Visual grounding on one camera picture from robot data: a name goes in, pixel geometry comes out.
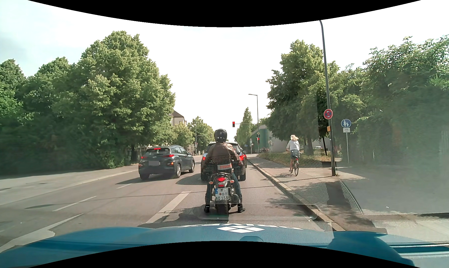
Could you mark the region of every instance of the car rear window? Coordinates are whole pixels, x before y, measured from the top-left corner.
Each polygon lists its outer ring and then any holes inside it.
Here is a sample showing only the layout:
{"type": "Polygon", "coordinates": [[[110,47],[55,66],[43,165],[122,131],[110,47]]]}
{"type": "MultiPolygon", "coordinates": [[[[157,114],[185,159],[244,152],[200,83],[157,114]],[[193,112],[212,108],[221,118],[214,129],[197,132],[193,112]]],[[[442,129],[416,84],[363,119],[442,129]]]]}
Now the car rear window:
{"type": "MultiPolygon", "coordinates": [[[[208,145],[208,148],[206,148],[206,153],[208,153],[208,151],[209,151],[209,149],[211,148],[212,145],[213,145],[213,144],[208,145]]],[[[238,146],[238,145],[234,145],[234,144],[231,144],[231,145],[233,146],[233,148],[236,150],[237,153],[240,152],[239,146],[238,146]]]]}
{"type": "Polygon", "coordinates": [[[148,149],[145,155],[169,155],[169,148],[152,148],[148,149]]]}

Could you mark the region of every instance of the red round sign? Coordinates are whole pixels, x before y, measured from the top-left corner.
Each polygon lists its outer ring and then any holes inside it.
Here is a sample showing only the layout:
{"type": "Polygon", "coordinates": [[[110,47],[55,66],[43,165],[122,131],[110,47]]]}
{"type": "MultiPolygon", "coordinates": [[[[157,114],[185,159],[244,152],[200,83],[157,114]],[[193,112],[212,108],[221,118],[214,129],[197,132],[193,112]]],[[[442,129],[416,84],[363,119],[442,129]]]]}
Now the red round sign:
{"type": "Polygon", "coordinates": [[[332,110],[330,110],[330,109],[327,109],[323,112],[323,117],[325,119],[331,119],[333,115],[334,115],[334,112],[332,112],[332,110]]]}

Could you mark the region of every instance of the motorcyclist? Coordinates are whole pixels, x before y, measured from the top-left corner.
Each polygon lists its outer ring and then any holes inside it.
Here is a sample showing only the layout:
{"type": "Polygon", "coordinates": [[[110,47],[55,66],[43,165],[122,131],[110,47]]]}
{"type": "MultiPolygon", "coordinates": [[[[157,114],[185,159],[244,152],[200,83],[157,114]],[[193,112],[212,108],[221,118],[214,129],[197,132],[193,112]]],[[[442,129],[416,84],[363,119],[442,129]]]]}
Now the motorcyclist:
{"type": "MultiPolygon", "coordinates": [[[[233,146],[229,143],[226,143],[226,140],[228,138],[228,133],[224,129],[218,129],[214,132],[214,140],[216,141],[215,144],[213,144],[209,150],[208,155],[206,155],[206,159],[204,160],[203,165],[205,167],[211,169],[211,172],[209,174],[215,174],[218,169],[217,165],[225,165],[232,163],[238,163],[239,165],[242,165],[242,161],[239,158],[239,156],[236,154],[236,150],[233,148],[233,146]]],[[[241,194],[241,187],[239,186],[238,179],[236,177],[236,174],[234,174],[234,169],[232,168],[229,171],[226,171],[232,174],[232,178],[234,180],[234,183],[231,184],[232,187],[234,187],[234,190],[236,191],[236,194],[238,195],[240,199],[240,203],[238,204],[238,213],[241,213],[245,210],[245,208],[242,205],[242,194],[241,194]]],[[[204,211],[206,213],[209,212],[209,204],[211,202],[211,196],[214,193],[213,185],[206,184],[206,195],[204,197],[205,200],[205,207],[204,211]]]]}

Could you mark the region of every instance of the white top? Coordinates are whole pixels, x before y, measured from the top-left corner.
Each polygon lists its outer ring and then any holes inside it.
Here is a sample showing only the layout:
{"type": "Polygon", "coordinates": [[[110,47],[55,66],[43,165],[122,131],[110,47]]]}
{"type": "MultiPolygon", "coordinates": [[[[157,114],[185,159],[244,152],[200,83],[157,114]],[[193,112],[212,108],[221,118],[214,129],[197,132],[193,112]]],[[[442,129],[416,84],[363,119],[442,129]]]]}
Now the white top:
{"type": "Polygon", "coordinates": [[[293,141],[290,140],[289,143],[287,143],[287,148],[286,149],[290,149],[292,150],[299,150],[300,146],[299,146],[299,141],[293,141]]]}

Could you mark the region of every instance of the black helmet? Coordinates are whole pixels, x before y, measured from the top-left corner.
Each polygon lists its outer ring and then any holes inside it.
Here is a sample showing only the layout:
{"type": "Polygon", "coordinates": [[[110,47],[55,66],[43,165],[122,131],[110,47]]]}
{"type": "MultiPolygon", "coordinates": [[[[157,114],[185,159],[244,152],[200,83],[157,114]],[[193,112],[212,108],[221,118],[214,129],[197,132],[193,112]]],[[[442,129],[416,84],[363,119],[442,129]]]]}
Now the black helmet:
{"type": "Polygon", "coordinates": [[[226,130],[220,128],[214,131],[214,141],[217,143],[225,143],[228,139],[228,133],[226,130]]]}

